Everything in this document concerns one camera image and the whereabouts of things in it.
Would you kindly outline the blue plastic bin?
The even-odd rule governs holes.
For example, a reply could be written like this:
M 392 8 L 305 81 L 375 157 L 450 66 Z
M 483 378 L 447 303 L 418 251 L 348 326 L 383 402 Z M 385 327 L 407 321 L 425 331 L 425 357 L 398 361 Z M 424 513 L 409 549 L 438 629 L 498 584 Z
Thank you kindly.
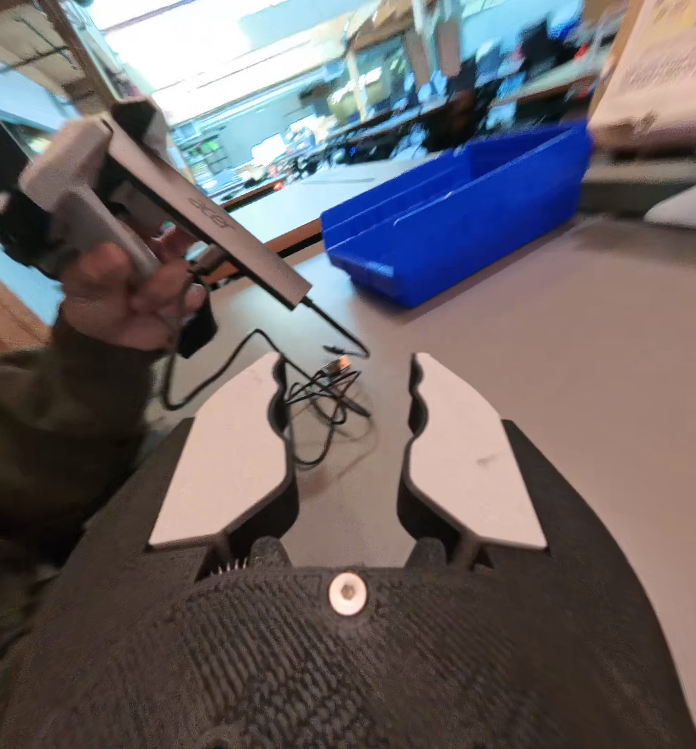
M 472 140 L 323 212 L 328 259 L 411 309 L 572 220 L 585 120 Z

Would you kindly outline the person's left hand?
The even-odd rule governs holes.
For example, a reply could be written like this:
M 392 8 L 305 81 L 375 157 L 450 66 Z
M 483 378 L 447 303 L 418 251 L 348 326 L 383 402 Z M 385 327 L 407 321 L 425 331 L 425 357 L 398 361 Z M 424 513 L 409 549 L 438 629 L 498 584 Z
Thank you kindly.
M 106 344 L 139 351 L 167 348 L 204 304 L 185 259 L 196 239 L 171 227 L 143 237 L 160 265 L 140 279 L 125 250 L 100 243 L 73 260 L 60 277 L 60 316 L 73 329 Z

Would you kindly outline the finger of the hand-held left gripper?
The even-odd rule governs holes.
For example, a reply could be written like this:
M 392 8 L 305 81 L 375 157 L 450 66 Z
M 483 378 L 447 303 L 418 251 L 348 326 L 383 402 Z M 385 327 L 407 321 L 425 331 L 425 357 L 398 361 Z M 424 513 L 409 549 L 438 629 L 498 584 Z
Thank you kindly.
M 111 128 L 101 118 L 68 122 L 45 152 L 24 168 L 19 190 L 37 205 L 58 205 L 69 192 L 94 188 L 111 137 Z
M 110 116 L 135 143 L 168 161 L 167 122 L 153 98 L 131 98 L 116 102 Z

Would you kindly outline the white table with wooden edge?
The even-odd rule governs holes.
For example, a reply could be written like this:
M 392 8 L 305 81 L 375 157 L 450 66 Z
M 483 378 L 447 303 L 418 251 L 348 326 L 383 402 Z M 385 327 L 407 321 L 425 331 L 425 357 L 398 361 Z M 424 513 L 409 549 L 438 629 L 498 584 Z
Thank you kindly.
M 322 213 L 441 153 L 323 169 L 304 180 L 230 212 L 260 242 L 289 257 L 322 240 Z

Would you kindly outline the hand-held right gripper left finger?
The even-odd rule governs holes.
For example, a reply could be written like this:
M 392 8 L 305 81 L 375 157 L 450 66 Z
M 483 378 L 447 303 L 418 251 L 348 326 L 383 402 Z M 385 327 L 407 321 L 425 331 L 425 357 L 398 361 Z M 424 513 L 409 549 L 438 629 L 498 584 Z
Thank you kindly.
M 247 554 L 281 538 L 298 517 L 298 487 L 285 404 L 285 359 L 267 353 L 198 410 L 160 507 L 153 550 L 226 539 Z

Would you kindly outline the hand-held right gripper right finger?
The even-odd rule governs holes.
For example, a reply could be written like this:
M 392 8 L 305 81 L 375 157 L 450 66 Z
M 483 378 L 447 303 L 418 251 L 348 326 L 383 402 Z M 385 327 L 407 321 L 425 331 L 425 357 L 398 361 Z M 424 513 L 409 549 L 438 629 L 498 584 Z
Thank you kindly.
M 493 566 L 495 550 L 549 553 L 502 417 L 429 353 L 409 370 L 409 441 L 397 513 L 417 543 L 409 565 Z

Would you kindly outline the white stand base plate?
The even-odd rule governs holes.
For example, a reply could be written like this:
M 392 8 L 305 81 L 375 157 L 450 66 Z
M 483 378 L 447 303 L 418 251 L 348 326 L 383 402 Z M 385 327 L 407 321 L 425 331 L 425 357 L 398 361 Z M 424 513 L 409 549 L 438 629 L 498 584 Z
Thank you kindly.
M 644 221 L 654 225 L 696 230 L 696 185 L 648 211 Z

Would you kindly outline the silver usb hub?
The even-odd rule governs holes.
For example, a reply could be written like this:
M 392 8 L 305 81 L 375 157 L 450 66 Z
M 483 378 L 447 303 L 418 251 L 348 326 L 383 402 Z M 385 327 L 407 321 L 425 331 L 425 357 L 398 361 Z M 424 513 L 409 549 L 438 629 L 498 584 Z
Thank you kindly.
M 208 246 L 220 248 L 229 262 L 289 310 L 304 305 L 349 340 L 368 359 L 371 351 L 324 312 L 310 297 L 311 284 L 259 241 L 219 205 L 188 182 L 146 145 L 136 142 L 109 115 L 108 159 L 120 167 L 135 192 L 161 215 Z

